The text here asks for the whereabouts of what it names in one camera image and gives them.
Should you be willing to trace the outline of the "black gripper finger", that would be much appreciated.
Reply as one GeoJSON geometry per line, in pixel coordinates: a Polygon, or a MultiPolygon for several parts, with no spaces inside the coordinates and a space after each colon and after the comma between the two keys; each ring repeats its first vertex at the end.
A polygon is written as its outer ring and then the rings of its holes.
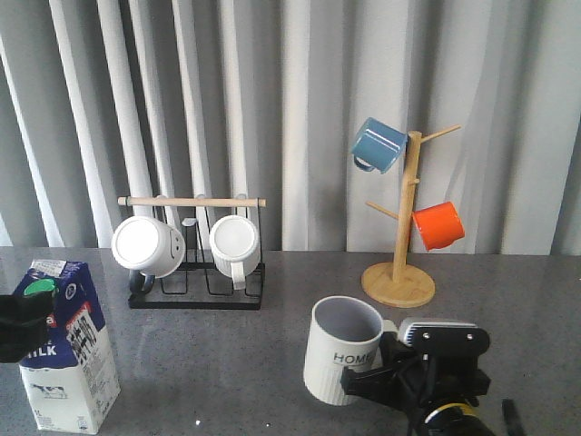
{"type": "Polygon", "coordinates": [[[50,292],[1,296],[1,363],[20,362],[48,342],[53,308],[50,292]]]}

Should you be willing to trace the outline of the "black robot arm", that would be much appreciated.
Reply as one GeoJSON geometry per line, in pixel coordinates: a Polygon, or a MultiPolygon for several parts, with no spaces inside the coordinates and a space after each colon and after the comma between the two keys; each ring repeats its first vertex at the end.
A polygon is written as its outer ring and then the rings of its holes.
{"type": "Polygon", "coordinates": [[[409,434],[491,435],[475,412],[490,384],[478,368],[489,344],[470,322],[406,319],[399,332],[381,336],[381,367],[345,369],[340,384],[348,395],[405,413],[409,434]]]}

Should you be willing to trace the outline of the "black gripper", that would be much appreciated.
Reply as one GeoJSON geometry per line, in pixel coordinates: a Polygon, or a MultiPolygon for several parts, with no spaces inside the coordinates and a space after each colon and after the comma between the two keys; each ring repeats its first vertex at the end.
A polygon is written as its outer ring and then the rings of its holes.
{"type": "Polygon", "coordinates": [[[397,411],[440,400],[478,406],[490,385],[478,359],[489,346],[489,334],[478,327],[421,327],[410,345],[387,332],[380,341],[383,367],[366,372],[344,368],[341,387],[346,395],[397,411]]]}

